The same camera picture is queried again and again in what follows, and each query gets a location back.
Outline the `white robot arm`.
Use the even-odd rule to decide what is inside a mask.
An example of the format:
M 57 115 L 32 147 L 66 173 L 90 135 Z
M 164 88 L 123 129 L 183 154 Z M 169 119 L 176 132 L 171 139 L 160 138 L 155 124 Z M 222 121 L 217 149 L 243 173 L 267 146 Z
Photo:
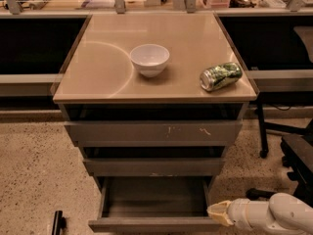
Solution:
M 270 234 L 313 235 L 313 208 L 286 193 L 276 193 L 268 201 L 236 199 L 207 208 L 207 213 L 223 226 Z

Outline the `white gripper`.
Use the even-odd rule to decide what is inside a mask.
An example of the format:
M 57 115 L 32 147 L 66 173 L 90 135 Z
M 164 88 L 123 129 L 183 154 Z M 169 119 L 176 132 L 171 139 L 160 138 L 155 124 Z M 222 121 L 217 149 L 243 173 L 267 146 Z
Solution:
M 210 218 L 223 226 L 235 225 L 243 230 L 265 228 L 271 221 L 269 204 L 265 201 L 226 200 L 209 206 L 207 213 Z

